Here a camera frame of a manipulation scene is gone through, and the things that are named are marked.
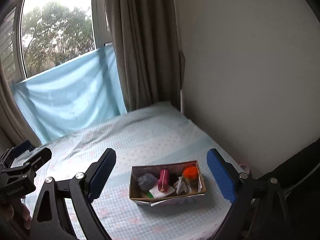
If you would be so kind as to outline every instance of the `bed sheet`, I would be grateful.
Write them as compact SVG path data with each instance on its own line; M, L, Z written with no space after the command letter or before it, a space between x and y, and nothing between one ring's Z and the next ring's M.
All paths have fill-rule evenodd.
M43 147L51 149L52 159L37 172L36 191L25 199L31 213L45 178L70 179L77 172L85 172L106 148L111 147L116 151L116 165L100 198L92 204L114 240L209 238L223 221L231 203L223 198L207 166L207 151L217 148L227 162L241 171L230 155L169 102L156 103L52 141L21 155L15 165L21 165ZM149 207L138 206L129 199L132 166L191 160L198 161L207 189L205 195L197 201ZM86 239L71 200L66 202L77 237Z

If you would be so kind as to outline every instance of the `silver screw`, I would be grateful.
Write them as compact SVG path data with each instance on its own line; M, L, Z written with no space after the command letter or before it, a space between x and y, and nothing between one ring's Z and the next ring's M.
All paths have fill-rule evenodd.
M277 184L277 183L278 183L278 180L277 180L276 178L271 178L271 179L270 179L270 182L271 182L272 184Z
M84 173L83 172L79 172L76 174L76 179L82 179L84 177Z
M53 180L52 177L47 177L47 178L45 179L45 182L46 182L46 183L50 183L52 180Z
M248 174L246 174L246 173L244 173L244 172L240 172L240 173L239 173L239 177L240 177L241 179L247 179L247 178L248 178Z

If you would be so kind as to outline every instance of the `green foliage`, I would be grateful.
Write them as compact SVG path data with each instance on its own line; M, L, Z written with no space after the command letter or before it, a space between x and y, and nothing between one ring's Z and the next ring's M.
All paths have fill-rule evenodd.
M22 51L28 77L94 49L92 20L86 13L49 2L23 15Z

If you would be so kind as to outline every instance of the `gray ball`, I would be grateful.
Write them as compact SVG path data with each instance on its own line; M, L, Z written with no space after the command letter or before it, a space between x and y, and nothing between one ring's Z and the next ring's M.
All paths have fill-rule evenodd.
M146 173L138 178L138 186L142 191L152 189L158 179L150 173Z

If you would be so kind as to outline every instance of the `open box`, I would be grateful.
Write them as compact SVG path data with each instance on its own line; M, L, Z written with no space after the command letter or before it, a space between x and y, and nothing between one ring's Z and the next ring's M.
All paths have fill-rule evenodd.
M159 178L162 169L168 169L170 174L180 175L182 171L190 166L196 166L198 169L198 184L192 187L191 193L181 193L179 196L174 193L168 197L163 198L149 198L146 193L140 190L137 184L137 178L145 173L151 173L156 178ZM129 198L137 205L148 206L166 206L174 204L192 203L197 198L204 195L206 189L203 177L197 161L190 161L184 163L171 163L152 166L133 166L131 170L131 179L129 186Z

